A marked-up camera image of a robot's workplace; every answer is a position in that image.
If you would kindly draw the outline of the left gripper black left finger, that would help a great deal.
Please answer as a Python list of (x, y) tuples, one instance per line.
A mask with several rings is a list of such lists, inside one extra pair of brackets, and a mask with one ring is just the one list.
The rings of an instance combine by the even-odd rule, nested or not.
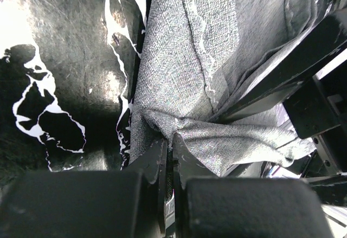
[(1, 203), (1, 237), (164, 237), (168, 143), (121, 171), (30, 172)]

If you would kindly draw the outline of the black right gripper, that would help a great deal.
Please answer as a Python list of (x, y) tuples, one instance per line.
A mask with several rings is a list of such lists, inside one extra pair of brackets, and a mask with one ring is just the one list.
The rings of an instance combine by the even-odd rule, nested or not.
[(346, 205), (346, 63), (321, 79), (314, 75), (345, 49), (346, 8), (327, 15), (216, 119), (217, 123), (231, 123), (270, 110), (292, 95), (284, 107), (298, 137), (311, 140), (315, 148), (301, 177), (327, 205)]

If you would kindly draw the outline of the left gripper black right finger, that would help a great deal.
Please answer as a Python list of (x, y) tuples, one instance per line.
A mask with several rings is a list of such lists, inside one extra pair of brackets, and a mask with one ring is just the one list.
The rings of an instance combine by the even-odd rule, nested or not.
[(177, 237), (332, 237), (317, 195), (303, 181), (216, 177), (172, 142)]

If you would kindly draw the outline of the grey cloth napkin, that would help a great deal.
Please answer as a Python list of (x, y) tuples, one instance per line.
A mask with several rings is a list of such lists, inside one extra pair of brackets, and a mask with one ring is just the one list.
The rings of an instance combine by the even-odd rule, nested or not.
[(222, 176), (234, 164), (284, 167), (313, 144), (277, 127), (271, 109), (225, 125), (217, 118), (304, 38), (315, 0), (152, 0), (131, 120), (130, 161), (158, 135), (182, 136)]

